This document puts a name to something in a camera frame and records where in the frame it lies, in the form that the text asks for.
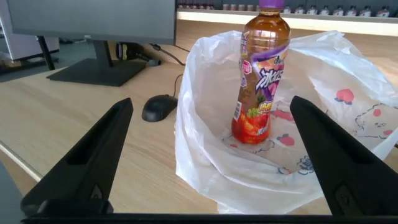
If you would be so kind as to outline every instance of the monitor stand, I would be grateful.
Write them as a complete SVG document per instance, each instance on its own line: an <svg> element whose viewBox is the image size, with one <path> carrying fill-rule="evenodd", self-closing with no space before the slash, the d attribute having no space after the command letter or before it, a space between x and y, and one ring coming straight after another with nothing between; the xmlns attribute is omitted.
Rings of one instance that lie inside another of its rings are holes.
<svg viewBox="0 0 398 224"><path fill-rule="evenodd" d="M145 68L145 62L112 60L107 41L92 42L96 59L84 59L47 78L63 82L121 86Z"/></svg>

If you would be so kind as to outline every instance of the bottle on shelf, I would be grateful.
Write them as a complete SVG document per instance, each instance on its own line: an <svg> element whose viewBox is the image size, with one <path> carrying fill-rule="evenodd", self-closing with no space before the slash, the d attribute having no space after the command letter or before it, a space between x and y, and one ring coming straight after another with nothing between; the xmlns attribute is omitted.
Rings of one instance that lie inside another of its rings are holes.
<svg viewBox="0 0 398 224"><path fill-rule="evenodd" d="M199 5L199 9L206 9L207 7L207 1L202 0L201 4Z"/></svg>
<svg viewBox="0 0 398 224"><path fill-rule="evenodd" d="M244 4L238 5L238 11L245 11L245 10L246 10L246 6Z"/></svg>
<svg viewBox="0 0 398 224"><path fill-rule="evenodd" d="M319 15L329 16L330 15L329 6L328 5L324 6L323 9L319 12Z"/></svg>
<svg viewBox="0 0 398 224"><path fill-rule="evenodd" d="M382 9L379 12L377 12L376 16L377 17L389 17L390 16L390 7L383 6Z"/></svg>
<svg viewBox="0 0 398 224"><path fill-rule="evenodd" d="M356 16L356 6L351 6L346 12L346 16Z"/></svg>
<svg viewBox="0 0 398 224"><path fill-rule="evenodd" d="M229 7L229 10L231 11L236 11L236 4L231 4L231 6Z"/></svg>
<svg viewBox="0 0 398 224"><path fill-rule="evenodd" d="M229 10L229 4L223 4L223 10L225 11Z"/></svg>
<svg viewBox="0 0 398 224"><path fill-rule="evenodd" d="M292 13L292 9L290 8L290 6L288 4L284 8L284 13L286 13L286 14Z"/></svg>
<svg viewBox="0 0 398 224"><path fill-rule="evenodd" d="M185 8L185 0L179 0L178 1L178 8L179 9Z"/></svg>
<svg viewBox="0 0 398 224"><path fill-rule="evenodd" d="M254 10L254 6L253 5L248 5L248 12L252 12Z"/></svg>
<svg viewBox="0 0 398 224"><path fill-rule="evenodd" d="M191 1L192 1L192 0L185 0L185 8L186 8L186 9L191 9L191 8L192 8L192 7L191 7L191 5L192 5Z"/></svg>
<svg viewBox="0 0 398 224"><path fill-rule="evenodd" d="M304 13L305 13L304 5L299 4L296 10L294 11L294 14L304 14Z"/></svg>
<svg viewBox="0 0 398 224"><path fill-rule="evenodd" d="M359 13L359 16L362 17L371 17L372 11L370 6L365 6L365 8Z"/></svg>
<svg viewBox="0 0 398 224"><path fill-rule="evenodd" d="M337 9L333 11L333 15L334 16L343 16L344 15L343 6L342 5L337 6Z"/></svg>
<svg viewBox="0 0 398 224"><path fill-rule="evenodd" d="M214 9L214 0L209 0L206 9Z"/></svg>
<svg viewBox="0 0 398 224"><path fill-rule="evenodd" d="M311 8L307 11L308 15L316 15L318 14L317 5L312 4Z"/></svg>
<svg viewBox="0 0 398 224"><path fill-rule="evenodd" d="M193 0L192 9L199 9L199 4L197 4L197 0Z"/></svg>

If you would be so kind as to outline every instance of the shelf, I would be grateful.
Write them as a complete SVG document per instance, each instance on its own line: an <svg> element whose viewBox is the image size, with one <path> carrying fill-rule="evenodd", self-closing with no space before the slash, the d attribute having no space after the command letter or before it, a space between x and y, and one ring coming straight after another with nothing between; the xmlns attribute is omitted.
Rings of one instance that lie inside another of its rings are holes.
<svg viewBox="0 0 398 224"><path fill-rule="evenodd" d="M246 24L258 12L179 9L177 17L186 21ZM398 37L398 18L321 16L281 14L292 29L329 31L354 34L372 34Z"/></svg>

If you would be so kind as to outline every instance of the computer monitor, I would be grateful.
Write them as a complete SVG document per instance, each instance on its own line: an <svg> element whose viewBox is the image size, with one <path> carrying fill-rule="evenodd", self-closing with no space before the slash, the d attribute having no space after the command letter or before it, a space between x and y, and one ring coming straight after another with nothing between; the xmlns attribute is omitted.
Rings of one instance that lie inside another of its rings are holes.
<svg viewBox="0 0 398 224"><path fill-rule="evenodd" d="M175 44L176 0L8 0L13 32L93 40L88 58L48 78L121 86L145 63L112 61L107 40Z"/></svg>

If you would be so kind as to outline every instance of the iced tea bottle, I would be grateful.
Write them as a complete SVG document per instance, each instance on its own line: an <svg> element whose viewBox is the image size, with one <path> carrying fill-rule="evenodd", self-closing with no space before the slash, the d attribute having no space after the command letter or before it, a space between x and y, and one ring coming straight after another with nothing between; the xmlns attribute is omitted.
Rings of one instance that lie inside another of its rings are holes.
<svg viewBox="0 0 398 224"><path fill-rule="evenodd" d="M241 37L241 87L232 119L232 134L240 142L259 144L271 129L271 108L284 72L290 27L280 17L283 0L259 0L260 12Z"/></svg>

